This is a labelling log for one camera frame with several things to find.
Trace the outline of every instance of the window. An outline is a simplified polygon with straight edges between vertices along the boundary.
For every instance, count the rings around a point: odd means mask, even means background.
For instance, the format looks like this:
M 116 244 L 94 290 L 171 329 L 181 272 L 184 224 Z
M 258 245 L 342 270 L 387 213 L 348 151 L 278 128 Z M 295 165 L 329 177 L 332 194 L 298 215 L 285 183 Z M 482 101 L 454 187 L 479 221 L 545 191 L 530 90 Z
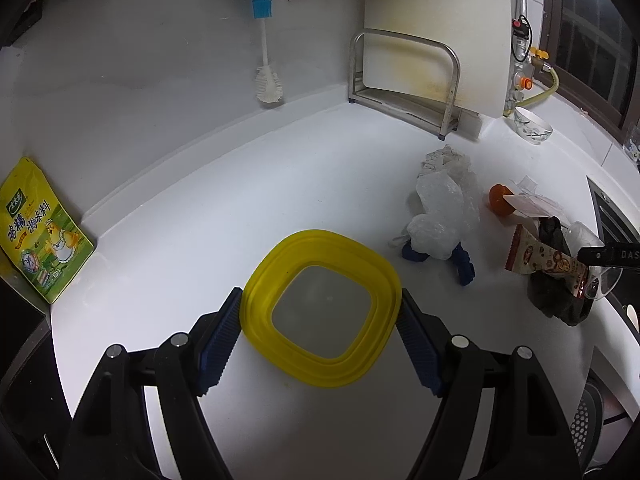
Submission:
M 640 118 L 638 43 L 610 0 L 545 0 L 541 47 L 559 93 L 619 142 Z M 538 78 L 550 85 L 550 77 Z

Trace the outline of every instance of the cutting board stand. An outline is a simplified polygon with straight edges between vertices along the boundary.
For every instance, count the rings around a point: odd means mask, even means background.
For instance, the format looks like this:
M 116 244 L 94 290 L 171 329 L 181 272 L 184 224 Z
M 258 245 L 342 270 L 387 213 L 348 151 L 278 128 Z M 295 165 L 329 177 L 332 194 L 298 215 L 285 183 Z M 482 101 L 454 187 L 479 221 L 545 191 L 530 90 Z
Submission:
M 362 70 L 357 70 L 358 42 L 366 34 L 397 38 L 398 40 L 415 41 L 415 43 L 444 50 L 451 58 L 452 63 L 451 83 L 447 102 L 441 103 L 423 97 L 393 92 L 391 90 L 366 87 L 362 81 Z M 444 43 L 428 40 L 427 38 L 419 38 L 418 36 L 410 36 L 409 34 L 391 32 L 389 30 L 364 28 L 351 38 L 349 79 L 350 103 L 360 103 L 409 124 L 413 124 L 418 128 L 437 135 L 440 140 L 444 140 L 449 132 L 454 132 L 458 129 L 462 108 L 457 107 L 455 103 L 458 85 L 460 83 L 460 60 L 453 49 Z

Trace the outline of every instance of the green logo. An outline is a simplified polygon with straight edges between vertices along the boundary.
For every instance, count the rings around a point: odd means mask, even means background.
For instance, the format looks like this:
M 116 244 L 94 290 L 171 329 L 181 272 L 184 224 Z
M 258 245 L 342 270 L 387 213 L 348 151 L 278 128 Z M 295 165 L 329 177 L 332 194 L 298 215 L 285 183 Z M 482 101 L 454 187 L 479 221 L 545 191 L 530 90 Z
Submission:
M 18 214 L 25 202 L 27 202 L 27 199 L 24 197 L 24 193 L 22 193 L 21 189 L 18 189 L 14 197 L 6 205 L 6 210 L 9 212 L 9 215 L 11 215 L 11 218 Z

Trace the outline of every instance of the cartoon chicken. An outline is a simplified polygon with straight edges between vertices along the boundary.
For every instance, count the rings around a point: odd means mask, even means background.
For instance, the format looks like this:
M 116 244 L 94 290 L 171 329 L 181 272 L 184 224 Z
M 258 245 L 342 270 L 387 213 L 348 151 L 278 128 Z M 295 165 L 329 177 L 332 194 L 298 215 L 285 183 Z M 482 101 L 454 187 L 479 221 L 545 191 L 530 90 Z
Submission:
M 49 238 L 45 241 L 45 250 L 53 254 L 61 264 L 66 264 L 76 254 L 80 234 L 60 229 L 53 220 L 45 222 Z

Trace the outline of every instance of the brush stem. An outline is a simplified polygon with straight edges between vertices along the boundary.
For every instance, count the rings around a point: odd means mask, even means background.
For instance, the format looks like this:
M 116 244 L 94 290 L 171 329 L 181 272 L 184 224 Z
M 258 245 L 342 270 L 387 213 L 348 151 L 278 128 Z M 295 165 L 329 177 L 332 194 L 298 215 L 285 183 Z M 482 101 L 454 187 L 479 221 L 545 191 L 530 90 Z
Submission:
M 260 32 L 262 34 L 262 66 L 267 66 L 269 58 L 267 57 L 267 27 L 264 18 L 260 19 Z

